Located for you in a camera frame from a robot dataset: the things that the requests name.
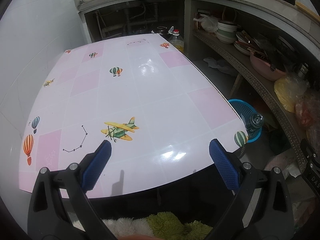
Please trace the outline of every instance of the stack of bowls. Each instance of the stack of bowls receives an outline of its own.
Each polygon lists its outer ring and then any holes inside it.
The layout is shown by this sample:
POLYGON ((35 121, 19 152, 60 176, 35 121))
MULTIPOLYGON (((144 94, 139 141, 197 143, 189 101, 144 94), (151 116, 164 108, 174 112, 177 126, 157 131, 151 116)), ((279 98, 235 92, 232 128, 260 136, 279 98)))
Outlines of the stack of bowls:
POLYGON ((217 38, 226 44, 232 44, 236 41, 236 31, 238 25, 229 21, 218 21, 217 38))

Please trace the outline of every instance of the silver bolt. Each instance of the silver bolt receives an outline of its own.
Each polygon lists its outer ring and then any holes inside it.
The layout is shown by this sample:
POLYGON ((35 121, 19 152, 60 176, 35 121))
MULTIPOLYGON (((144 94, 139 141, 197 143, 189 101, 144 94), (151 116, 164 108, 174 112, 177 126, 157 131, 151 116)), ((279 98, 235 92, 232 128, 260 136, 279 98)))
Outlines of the silver bolt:
POLYGON ((69 165, 69 169, 72 170, 72 171, 74 171, 76 168, 78 168, 78 163, 71 163, 69 165))
POLYGON ((47 170, 48 169, 46 167, 43 167, 43 168, 41 168, 40 173, 45 174, 47 172, 47 170))
POLYGON ((281 172, 281 169, 278 168, 278 167, 274 167, 273 168, 273 171, 276 173, 276 174, 279 174, 281 172))
POLYGON ((244 167, 246 170, 250 170, 252 166, 251 166, 250 163, 244 163, 244 164, 243 164, 243 167, 244 167))

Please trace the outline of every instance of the blue basket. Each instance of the blue basket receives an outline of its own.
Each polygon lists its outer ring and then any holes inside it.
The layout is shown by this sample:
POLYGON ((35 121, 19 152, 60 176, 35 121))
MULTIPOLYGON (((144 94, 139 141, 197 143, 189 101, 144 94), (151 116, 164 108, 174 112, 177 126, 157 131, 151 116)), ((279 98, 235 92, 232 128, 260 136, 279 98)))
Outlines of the blue basket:
MULTIPOLYGON (((232 105, 232 107, 239 114, 240 117, 241 114, 244 116, 246 122, 249 120, 252 114, 257 113, 257 111, 252 106, 250 106, 247 102, 244 102, 242 100, 230 99, 228 100, 228 102, 230 103, 230 105, 232 105)), ((256 130, 254 134, 252 134, 250 140, 248 140, 248 143, 254 142, 256 139, 258 139, 261 135, 261 131, 262 127, 259 130, 256 130)))

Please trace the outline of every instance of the pink plastic bowl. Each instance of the pink plastic bowl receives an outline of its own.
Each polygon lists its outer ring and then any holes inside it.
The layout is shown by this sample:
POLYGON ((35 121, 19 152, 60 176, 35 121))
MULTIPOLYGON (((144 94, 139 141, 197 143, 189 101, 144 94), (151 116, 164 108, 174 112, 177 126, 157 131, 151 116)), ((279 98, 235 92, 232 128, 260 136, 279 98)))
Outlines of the pink plastic bowl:
POLYGON ((270 68, 270 64, 262 59, 257 58, 253 55, 253 53, 250 53, 250 61, 252 67, 263 77, 270 81, 276 81, 279 78, 282 78, 286 75, 285 72, 276 69, 275 71, 272 71, 270 68))

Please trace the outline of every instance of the blue textured pad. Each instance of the blue textured pad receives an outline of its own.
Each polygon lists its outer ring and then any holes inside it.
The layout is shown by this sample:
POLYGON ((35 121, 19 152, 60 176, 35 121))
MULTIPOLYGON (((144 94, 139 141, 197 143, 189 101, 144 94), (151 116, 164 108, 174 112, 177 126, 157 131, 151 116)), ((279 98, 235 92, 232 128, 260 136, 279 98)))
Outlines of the blue textured pad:
POLYGON ((224 149, 221 149, 221 146, 212 140, 209 145, 209 154, 227 189, 238 191, 240 188, 239 174, 224 154, 224 149))
POLYGON ((96 153, 95 157, 82 173, 81 188, 84 192, 92 190, 104 167, 111 157, 111 144, 106 141, 96 153))

